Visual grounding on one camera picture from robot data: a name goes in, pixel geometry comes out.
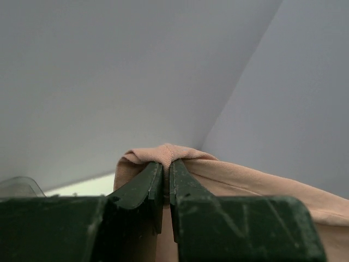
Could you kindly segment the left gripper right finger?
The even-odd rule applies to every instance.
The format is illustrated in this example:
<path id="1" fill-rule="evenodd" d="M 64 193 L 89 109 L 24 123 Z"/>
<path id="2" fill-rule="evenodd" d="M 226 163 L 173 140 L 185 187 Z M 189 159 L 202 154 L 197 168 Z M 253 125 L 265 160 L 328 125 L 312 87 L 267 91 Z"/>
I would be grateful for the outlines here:
<path id="1" fill-rule="evenodd" d="M 169 171 L 180 261 L 326 261 L 305 205 L 290 196 L 215 196 L 181 160 Z"/>

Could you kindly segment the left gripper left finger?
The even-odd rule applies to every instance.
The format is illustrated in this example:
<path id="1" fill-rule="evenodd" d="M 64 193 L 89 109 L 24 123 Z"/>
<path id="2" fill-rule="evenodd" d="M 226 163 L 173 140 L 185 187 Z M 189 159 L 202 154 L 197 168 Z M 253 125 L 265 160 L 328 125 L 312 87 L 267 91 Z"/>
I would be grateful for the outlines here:
<path id="1" fill-rule="evenodd" d="M 163 168 L 108 196 L 1 199 L 1 261 L 154 261 Z"/>

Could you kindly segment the pink t shirt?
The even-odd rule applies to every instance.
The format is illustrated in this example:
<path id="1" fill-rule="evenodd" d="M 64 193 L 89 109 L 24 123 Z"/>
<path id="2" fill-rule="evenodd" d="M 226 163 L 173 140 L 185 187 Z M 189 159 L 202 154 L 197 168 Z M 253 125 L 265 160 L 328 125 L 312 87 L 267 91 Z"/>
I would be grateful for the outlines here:
<path id="1" fill-rule="evenodd" d="M 114 190 L 131 181 L 149 162 L 163 165 L 164 198 L 169 197 L 169 171 L 181 159 L 201 185 L 216 196 L 290 195 L 311 213 L 328 261 L 348 261 L 348 200 L 301 182 L 223 162 L 194 148 L 163 144 L 135 148 L 118 161 Z"/>

